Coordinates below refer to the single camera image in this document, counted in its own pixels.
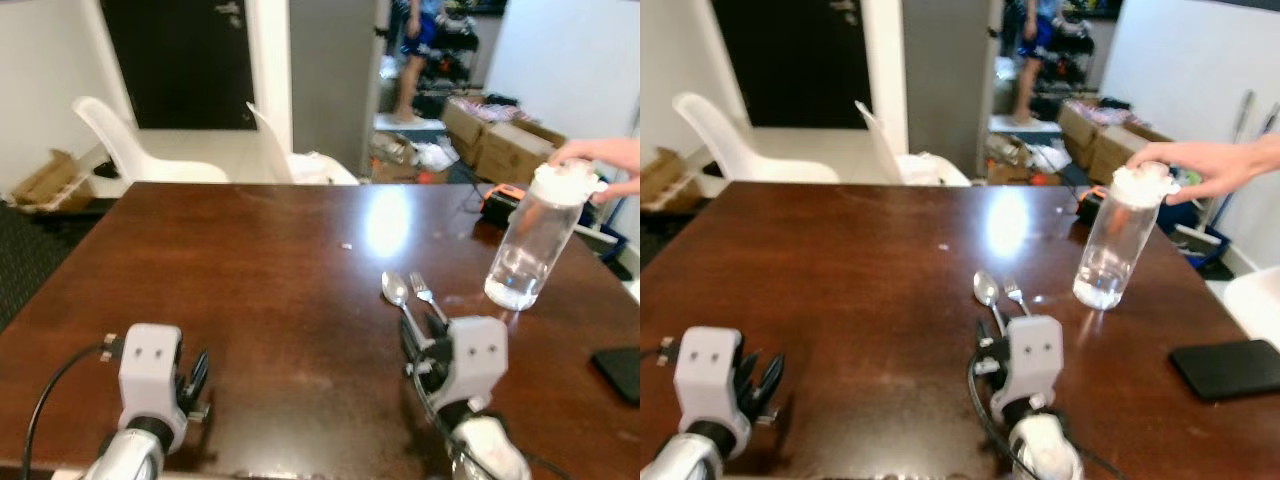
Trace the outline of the person's bare hand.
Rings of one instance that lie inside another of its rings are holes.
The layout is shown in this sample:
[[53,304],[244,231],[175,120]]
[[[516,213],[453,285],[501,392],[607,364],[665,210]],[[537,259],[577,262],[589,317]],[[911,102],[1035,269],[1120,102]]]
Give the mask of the person's bare hand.
[[611,184],[591,197],[594,204],[639,195],[641,191],[641,152],[640,142],[630,137],[605,140],[576,140],[557,148],[548,159],[550,165],[561,165],[568,160],[580,159],[599,161],[617,166],[628,174],[628,179]]
[[1219,197],[1240,188],[1265,170],[1266,160],[1260,157],[1258,152],[1248,145],[1148,143],[1129,159],[1126,166],[1139,168],[1146,163],[1162,163],[1199,174],[1202,177],[1199,184],[1181,187],[1176,193],[1165,197],[1166,204],[1175,205],[1193,198]]

